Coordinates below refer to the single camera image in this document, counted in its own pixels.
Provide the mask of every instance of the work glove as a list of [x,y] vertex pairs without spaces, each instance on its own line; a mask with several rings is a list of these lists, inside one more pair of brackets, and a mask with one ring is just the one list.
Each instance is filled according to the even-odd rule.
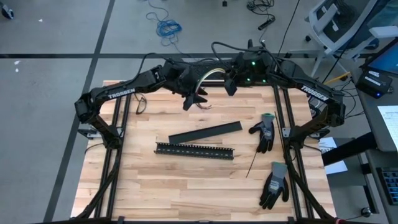
[[287,166],[279,162],[272,162],[272,172],[267,178],[262,195],[260,197],[260,206],[263,209],[271,210],[279,195],[283,193],[282,200],[287,202],[289,199],[289,186],[285,178]]
[[275,138],[274,123],[272,122],[274,118],[273,114],[262,114],[261,122],[249,129],[250,134],[260,131],[260,143],[257,147],[257,152],[266,153],[272,150]]

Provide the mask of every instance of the white paper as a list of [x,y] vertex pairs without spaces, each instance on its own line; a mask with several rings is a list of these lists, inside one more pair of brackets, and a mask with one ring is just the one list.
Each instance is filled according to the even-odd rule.
[[[322,154],[325,152],[328,152],[330,150],[333,150],[336,147],[337,146],[336,146],[335,140],[333,140],[333,137],[321,138],[319,140],[319,149],[321,150]],[[344,163],[344,161],[339,161],[334,164],[325,166],[326,175],[335,174],[338,172],[344,172],[347,170],[348,169],[347,169],[347,166]]]
[[378,106],[378,108],[398,151],[398,106]]

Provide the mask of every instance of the office chair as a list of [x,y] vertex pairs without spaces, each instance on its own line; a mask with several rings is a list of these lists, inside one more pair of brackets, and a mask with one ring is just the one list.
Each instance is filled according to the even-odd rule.
[[[368,1],[351,1],[356,4],[355,7],[347,5],[343,0],[324,0],[319,2],[309,13],[305,19],[309,22],[311,29],[308,36],[305,37],[307,42],[314,40],[319,45],[317,50],[290,50],[288,54],[315,54],[316,62],[310,74],[315,75],[324,58],[334,61],[340,56],[342,48],[355,35],[361,24],[365,21],[369,13],[378,0]],[[373,27],[369,29],[372,37],[361,42],[357,46],[348,48],[341,58],[353,59],[356,61],[360,56],[360,52],[367,47],[374,39],[382,39],[398,36],[398,27]],[[342,64],[337,63],[344,73],[347,72]]]
[[1,14],[7,19],[14,18],[14,11],[10,9],[7,5],[0,2]]

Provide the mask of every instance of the black robotic arm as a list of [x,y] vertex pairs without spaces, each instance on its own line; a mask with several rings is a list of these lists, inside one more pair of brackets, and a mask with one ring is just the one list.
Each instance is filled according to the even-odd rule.
[[[274,88],[277,88],[277,86],[281,88],[297,88],[326,104],[326,108],[319,116],[303,126],[292,127],[289,138],[286,140],[289,147],[301,149],[308,135],[326,126],[335,127],[344,123],[345,105],[343,104],[342,92],[335,91],[308,77],[298,65],[288,60],[275,58],[263,47],[249,46],[248,49],[238,50],[243,52],[238,53],[234,59],[229,61],[231,66],[224,74],[224,87],[228,95],[233,96],[237,86],[253,86],[256,82],[267,82],[273,85]],[[225,61],[222,61],[217,54],[215,55],[219,59],[218,64],[221,62],[226,65]],[[200,66],[201,64],[165,59],[166,62],[163,66],[158,65],[148,71],[139,73],[132,80],[94,88],[89,93],[82,94],[80,99],[75,102],[76,114],[80,122],[94,126],[101,133],[106,148],[119,149],[121,147],[121,137],[115,126],[108,125],[100,117],[100,108],[105,101],[133,93],[152,93],[159,88],[165,88],[173,94],[177,93],[185,98],[183,103],[184,110],[188,110],[194,103],[207,102],[206,99],[199,96],[207,95],[207,93],[203,89],[197,88],[200,86],[202,77],[195,75],[192,69],[193,66]],[[285,160],[292,166],[292,161],[289,161],[287,157],[285,157]],[[77,218],[90,216],[98,203],[98,199],[102,197],[110,180],[114,178],[115,170],[112,169],[104,185],[99,188],[91,203]],[[297,172],[294,171],[293,173],[294,179],[304,194],[316,204],[315,209],[318,214],[323,215],[323,218],[330,218],[331,216],[320,207],[315,197],[300,181]]]

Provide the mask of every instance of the wooden table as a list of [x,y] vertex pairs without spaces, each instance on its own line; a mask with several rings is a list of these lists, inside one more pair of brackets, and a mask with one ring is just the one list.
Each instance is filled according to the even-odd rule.
[[[105,85],[112,83],[115,81],[104,82]],[[277,111],[272,88],[239,88],[233,97],[227,96],[224,88],[206,88],[206,91],[208,105],[212,105],[210,110],[193,105],[184,111],[179,95],[161,89],[146,94],[147,109],[144,114],[136,115],[138,102],[132,97],[113,219],[122,215],[126,220],[282,221],[295,216],[291,193],[288,202],[283,202],[280,196],[272,210],[259,208],[259,197],[271,171],[271,162],[284,163],[278,133],[273,150],[256,156],[246,178],[259,143],[258,133],[249,134],[248,129],[260,122],[261,114]],[[295,122],[302,125],[311,119],[307,97],[298,90],[289,90],[289,93]],[[106,102],[101,109],[101,116],[108,123],[112,120],[114,103]],[[288,124],[287,114],[284,118]],[[171,134],[233,121],[241,121],[243,130],[190,142],[232,147],[235,149],[233,161],[154,154],[156,142],[168,142]],[[99,142],[99,139],[89,141],[88,146]],[[306,144],[317,147],[312,139]],[[93,147],[86,153],[72,216],[78,215],[96,193],[104,155],[103,146]],[[326,211],[335,216],[320,153],[304,148],[302,155],[310,190]],[[298,194],[306,217],[301,191]],[[105,196],[102,216],[107,202]]]

